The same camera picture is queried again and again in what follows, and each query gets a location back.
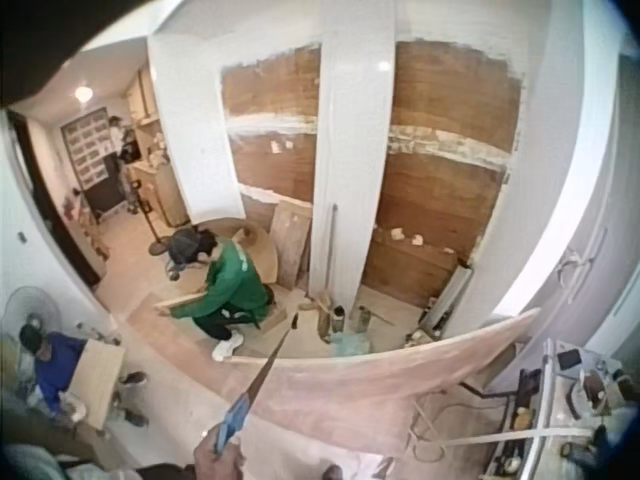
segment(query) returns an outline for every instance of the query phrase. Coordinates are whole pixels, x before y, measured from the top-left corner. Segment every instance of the standing fan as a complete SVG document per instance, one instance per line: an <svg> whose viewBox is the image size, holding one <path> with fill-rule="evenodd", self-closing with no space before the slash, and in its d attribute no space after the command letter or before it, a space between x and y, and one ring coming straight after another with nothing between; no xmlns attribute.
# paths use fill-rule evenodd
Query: standing fan
<svg viewBox="0 0 640 480"><path fill-rule="evenodd" d="M62 317L55 300L38 287L20 287L15 290L2 316L2 370L14 375L17 382L30 383L34 377L33 356L20 344L18 334L23 325L30 323L43 334L62 329Z"/></svg>

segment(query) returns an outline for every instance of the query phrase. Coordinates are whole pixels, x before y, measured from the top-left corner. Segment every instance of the blue shirt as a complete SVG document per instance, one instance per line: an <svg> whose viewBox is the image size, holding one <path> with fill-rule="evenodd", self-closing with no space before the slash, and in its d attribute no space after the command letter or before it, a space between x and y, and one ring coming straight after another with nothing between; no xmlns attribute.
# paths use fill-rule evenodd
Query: blue shirt
<svg viewBox="0 0 640 480"><path fill-rule="evenodd" d="M59 394L69 388L87 341L59 332L50 333L47 340L51 344L51 360L36 358L36 382L51 411L60 413Z"/></svg>

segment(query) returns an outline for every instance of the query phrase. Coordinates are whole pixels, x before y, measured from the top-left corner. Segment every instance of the green jacket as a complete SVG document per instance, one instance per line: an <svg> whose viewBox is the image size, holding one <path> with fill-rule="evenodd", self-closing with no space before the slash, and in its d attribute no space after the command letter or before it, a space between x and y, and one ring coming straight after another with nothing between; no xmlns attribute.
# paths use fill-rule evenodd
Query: green jacket
<svg viewBox="0 0 640 480"><path fill-rule="evenodd" d="M205 296L188 305L172 308L172 317L203 317L216 312L225 303L253 314L258 322L267 316L267 292L251 258L239 245L229 240L224 242L220 258L209 266Z"/></svg>

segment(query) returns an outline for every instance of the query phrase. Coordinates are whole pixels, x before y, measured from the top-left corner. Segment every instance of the ceiling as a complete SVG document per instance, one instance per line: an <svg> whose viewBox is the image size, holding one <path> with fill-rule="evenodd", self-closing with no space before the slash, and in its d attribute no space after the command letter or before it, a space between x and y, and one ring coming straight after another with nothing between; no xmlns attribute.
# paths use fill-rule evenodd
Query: ceiling
<svg viewBox="0 0 640 480"><path fill-rule="evenodd" d="M82 51L65 63L40 92L11 108L49 126L59 125L80 112L74 96L76 88L86 85L93 89L93 98L86 106L121 96L146 61L144 38Z"/></svg>

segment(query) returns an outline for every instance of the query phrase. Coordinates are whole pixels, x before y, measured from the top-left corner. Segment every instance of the person in background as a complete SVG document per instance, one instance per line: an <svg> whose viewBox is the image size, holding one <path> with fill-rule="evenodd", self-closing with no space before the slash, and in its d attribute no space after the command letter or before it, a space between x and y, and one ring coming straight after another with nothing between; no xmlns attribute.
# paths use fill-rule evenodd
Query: person in background
<svg viewBox="0 0 640 480"><path fill-rule="evenodd" d="M169 257L176 266L200 263L208 266L205 296L180 307L160 309L161 315L191 317L207 335L219 340L211 356L222 361L244 342L243 335L229 325L258 324L265 319L273 292L262 284L251 258L232 240L218 241L212 232L185 228L175 232Z"/></svg>
<svg viewBox="0 0 640 480"><path fill-rule="evenodd" d="M131 132L124 128L122 118L113 115L109 117L109 133L111 134L111 141L113 142L113 147L118 157L118 183L120 191L127 201L127 211L135 215L138 213L138 201L131 186L131 179L129 178L129 172L127 171L123 158L125 144L129 143L127 137L131 135Z"/></svg>
<svg viewBox="0 0 640 480"><path fill-rule="evenodd" d="M22 346L35 357L36 383L51 412L71 417L74 423L81 420L78 416L78 405L66 400L64 393L71 385L71 379L87 340L68 337L60 332L43 335L31 324L24 325L18 336ZM121 379L120 385L124 387L141 385L146 380L146 373L133 372ZM148 424L145 416L126 408L122 410L125 420L132 425L144 427Z"/></svg>

